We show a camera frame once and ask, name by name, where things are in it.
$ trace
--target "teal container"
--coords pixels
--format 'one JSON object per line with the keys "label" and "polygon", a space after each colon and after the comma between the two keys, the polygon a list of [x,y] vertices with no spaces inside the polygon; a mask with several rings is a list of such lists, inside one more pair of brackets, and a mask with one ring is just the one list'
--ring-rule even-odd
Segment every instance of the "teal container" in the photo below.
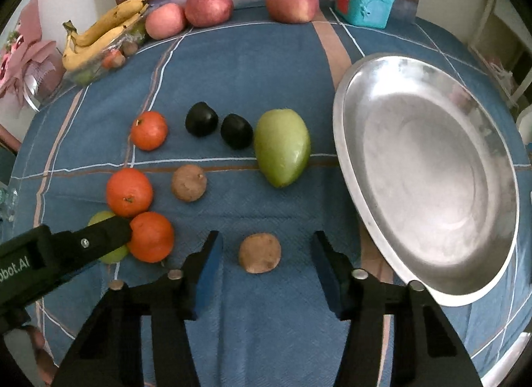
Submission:
{"label": "teal container", "polygon": [[355,26],[385,28],[395,0],[334,0],[334,9]]}

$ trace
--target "plaid tablecloth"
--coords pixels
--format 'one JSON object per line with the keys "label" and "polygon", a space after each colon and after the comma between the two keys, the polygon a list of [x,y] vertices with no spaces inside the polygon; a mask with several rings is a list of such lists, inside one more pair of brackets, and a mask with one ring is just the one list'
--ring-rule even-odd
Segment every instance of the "plaid tablecloth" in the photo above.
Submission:
{"label": "plaid tablecloth", "polygon": [[[14,223],[3,239],[39,223],[54,232],[84,227],[105,210],[111,173],[134,166],[155,188],[152,209],[174,224],[177,243],[166,267],[179,267],[199,249],[211,229],[225,248],[215,296],[203,317],[187,324],[202,385],[333,385],[348,325],[328,310],[310,259],[309,242],[323,229],[336,250],[355,266],[398,281],[370,242],[361,243],[356,210],[341,176],[332,131],[334,89],[345,70],[363,55],[410,55],[466,85],[497,122],[511,151],[520,195],[519,238],[499,284],[474,304],[444,308],[484,375],[514,342],[532,315],[532,171],[521,138],[488,75],[449,32],[418,20],[390,21],[383,31],[342,24],[329,7],[313,23],[282,25],[264,8],[236,11],[222,26],[187,30],[143,48],[127,66],[87,88],[73,89],[34,119],[13,171],[20,192]],[[295,109],[312,137],[310,167],[295,184],[277,190],[257,170],[251,149],[231,151],[219,134],[191,137],[188,109],[206,101],[223,118],[234,112],[255,125],[263,112]],[[145,109],[164,114],[167,142],[144,153],[128,140],[134,118]],[[208,191],[183,204],[170,191],[172,172],[184,163],[203,166]],[[238,265],[242,239],[271,232],[283,259],[266,275],[246,274]],[[119,277],[131,286],[155,280],[166,270],[129,256],[118,265],[83,272],[30,308],[59,364],[77,331]],[[381,385],[388,385],[393,341],[386,323]],[[144,324],[146,385],[154,384],[150,327]]]}

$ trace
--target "yellow banana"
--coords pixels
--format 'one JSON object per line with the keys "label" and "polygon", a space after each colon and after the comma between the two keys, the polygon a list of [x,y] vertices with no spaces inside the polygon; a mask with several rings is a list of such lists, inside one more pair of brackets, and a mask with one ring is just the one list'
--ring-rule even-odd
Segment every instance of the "yellow banana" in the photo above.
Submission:
{"label": "yellow banana", "polygon": [[66,37],[67,44],[63,53],[63,66],[68,71],[79,69],[81,66],[83,66],[83,64],[97,56],[101,51],[108,47],[113,40],[116,40],[127,28],[132,26],[139,19],[140,13],[131,16],[131,18],[125,21],[122,25],[107,31],[92,45],[84,48],[78,48],[79,52],[76,52],[74,49],[72,49],[74,41],[73,33],[75,30],[70,30],[68,32],[68,36]]}
{"label": "yellow banana", "polygon": [[[91,26],[83,34],[73,32],[72,40],[79,47],[90,46],[107,31],[116,28],[136,13],[144,13],[147,8],[148,4],[146,4],[145,0],[124,1],[123,3],[119,4],[118,6],[104,14],[93,26]],[[68,24],[72,25],[70,21],[63,24],[67,31],[69,29]]]}

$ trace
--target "silver oval plate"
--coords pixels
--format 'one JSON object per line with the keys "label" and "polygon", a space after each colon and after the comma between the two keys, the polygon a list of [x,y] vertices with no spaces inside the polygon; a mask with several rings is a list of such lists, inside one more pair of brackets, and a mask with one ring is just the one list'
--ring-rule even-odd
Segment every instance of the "silver oval plate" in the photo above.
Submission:
{"label": "silver oval plate", "polygon": [[355,206],[401,279],[445,306],[487,294],[517,238],[517,179],[491,117],[413,58],[369,56],[334,98],[334,141]]}

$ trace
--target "metal screw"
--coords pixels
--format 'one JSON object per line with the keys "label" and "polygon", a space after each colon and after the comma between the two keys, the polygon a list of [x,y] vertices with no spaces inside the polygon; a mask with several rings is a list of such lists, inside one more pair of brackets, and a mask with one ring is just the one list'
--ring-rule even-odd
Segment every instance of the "metal screw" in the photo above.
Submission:
{"label": "metal screw", "polygon": [[360,281],[363,281],[365,279],[367,279],[369,277],[369,274],[367,271],[365,270],[362,270],[361,268],[358,268],[356,270],[353,270],[353,272],[351,273],[351,275],[355,278],[355,279],[358,279]]}
{"label": "metal screw", "polygon": [[119,291],[124,288],[124,281],[117,280],[109,282],[109,289],[113,291]]}
{"label": "metal screw", "polygon": [[177,281],[179,279],[183,279],[183,272],[181,270],[170,270],[168,272],[168,278],[171,281]]}
{"label": "metal screw", "polygon": [[425,290],[425,286],[424,286],[424,284],[422,284],[420,281],[411,281],[411,282],[410,282],[410,287],[411,287],[414,291],[418,291],[418,292],[421,292],[421,291],[424,291],[424,290]]}

